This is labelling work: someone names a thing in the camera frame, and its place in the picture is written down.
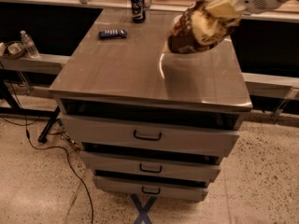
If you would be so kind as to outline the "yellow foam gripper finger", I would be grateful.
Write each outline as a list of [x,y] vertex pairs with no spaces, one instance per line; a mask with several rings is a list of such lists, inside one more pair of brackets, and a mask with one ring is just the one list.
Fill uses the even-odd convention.
[[207,0],[205,11],[214,18],[239,18],[246,7],[239,0]]

